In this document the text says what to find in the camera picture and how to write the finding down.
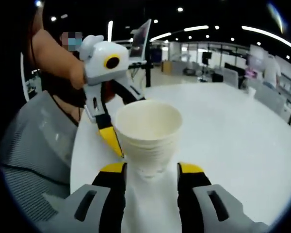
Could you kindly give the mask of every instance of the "paper cup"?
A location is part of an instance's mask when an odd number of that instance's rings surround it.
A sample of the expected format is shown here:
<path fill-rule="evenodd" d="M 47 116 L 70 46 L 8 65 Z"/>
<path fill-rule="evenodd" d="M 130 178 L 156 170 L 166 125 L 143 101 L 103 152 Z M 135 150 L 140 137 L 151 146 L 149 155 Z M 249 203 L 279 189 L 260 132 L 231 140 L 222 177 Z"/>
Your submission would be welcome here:
<path fill-rule="evenodd" d="M 248 87 L 248 95 L 250 96 L 250 97 L 254 97 L 254 95 L 256 94 L 256 92 L 257 92 L 257 90 L 256 89 L 254 89 L 254 88 L 252 88 L 252 87 Z"/>
<path fill-rule="evenodd" d="M 141 100 L 118 110 L 115 130 L 128 163 L 145 177 L 163 172 L 178 145 L 180 112 L 156 100 Z"/>

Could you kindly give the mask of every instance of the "person in white shirt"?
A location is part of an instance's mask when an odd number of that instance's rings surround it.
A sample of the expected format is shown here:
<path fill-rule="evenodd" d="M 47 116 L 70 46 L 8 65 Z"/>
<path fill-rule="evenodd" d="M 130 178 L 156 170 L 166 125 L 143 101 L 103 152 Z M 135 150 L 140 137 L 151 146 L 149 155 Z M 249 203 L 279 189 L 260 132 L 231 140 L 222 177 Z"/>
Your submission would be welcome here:
<path fill-rule="evenodd" d="M 265 62 L 264 82 L 263 84 L 275 90 L 279 83 L 281 70 L 278 62 L 273 55 L 268 55 Z"/>

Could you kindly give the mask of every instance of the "table surface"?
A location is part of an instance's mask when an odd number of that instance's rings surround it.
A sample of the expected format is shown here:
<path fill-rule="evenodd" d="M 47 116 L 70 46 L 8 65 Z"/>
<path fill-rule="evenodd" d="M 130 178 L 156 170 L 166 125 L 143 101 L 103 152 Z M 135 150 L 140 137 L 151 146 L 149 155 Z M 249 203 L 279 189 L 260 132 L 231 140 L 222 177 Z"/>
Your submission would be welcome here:
<path fill-rule="evenodd" d="M 253 221 L 272 224 L 291 201 L 291 127 L 242 91 L 224 83 L 158 86 L 147 99 L 178 108 L 183 116 L 177 161 L 201 166 L 243 203 Z M 111 117 L 123 106 L 107 103 Z M 70 192 L 91 184 L 99 170 L 120 159 L 98 135 L 85 112 L 72 155 Z"/>

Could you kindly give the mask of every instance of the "black ceiling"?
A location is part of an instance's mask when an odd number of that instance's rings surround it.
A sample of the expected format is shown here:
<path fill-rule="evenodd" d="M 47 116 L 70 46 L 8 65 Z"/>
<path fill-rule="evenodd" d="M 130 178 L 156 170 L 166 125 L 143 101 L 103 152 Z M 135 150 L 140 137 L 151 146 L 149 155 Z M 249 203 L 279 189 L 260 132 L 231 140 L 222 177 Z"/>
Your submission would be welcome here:
<path fill-rule="evenodd" d="M 157 19 L 152 24 L 150 37 L 171 32 L 164 38 L 169 41 L 223 41 L 240 45 L 256 44 L 281 56 L 291 57 L 291 48 L 268 36 L 247 32 L 242 25 L 255 27 L 279 35 L 291 42 L 291 0 L 273 0 L 281 16 L 287 22 L 287 30 L 281 33 L 275 20 L 272 19 L 263 0 L 52 0 L 45 4 L 45 27 L 54 34 L 63 31 L 81 31 L 88 34 L 107 36 L 107 24 L 113 20 L 113 40 L 131 38 L 131 30 L 139 28 L 147 19 Z M 60 15 L 68 14 L 61 19 Z M 50 17 L 56 16 L 57 21 L 51 22 Z M 209 29 L 184 32 L 187 27 L 209 25 Z"/>

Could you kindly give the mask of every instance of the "white desk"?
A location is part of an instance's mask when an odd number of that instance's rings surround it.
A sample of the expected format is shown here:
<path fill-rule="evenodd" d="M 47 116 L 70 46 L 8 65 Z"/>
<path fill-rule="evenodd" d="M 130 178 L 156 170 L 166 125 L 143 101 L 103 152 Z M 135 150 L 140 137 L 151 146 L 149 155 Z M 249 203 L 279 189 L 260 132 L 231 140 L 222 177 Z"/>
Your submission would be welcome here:
<path fill-rule="evenodd" d="M 243 203 L 252 220 L 270 225 L 277 219 L 291 200 L 291 127 L 263 104 L 223 83 L 152 87 L 145 96 L 181 111 L 182 138 L 175 154 L 179 161 L 200 165 L 213 184 Z M 119 97 L 109 102 L 110 115 L 121 106 Z M 71 193 L 117 161 L 83 112 L 73 150 Z"/>

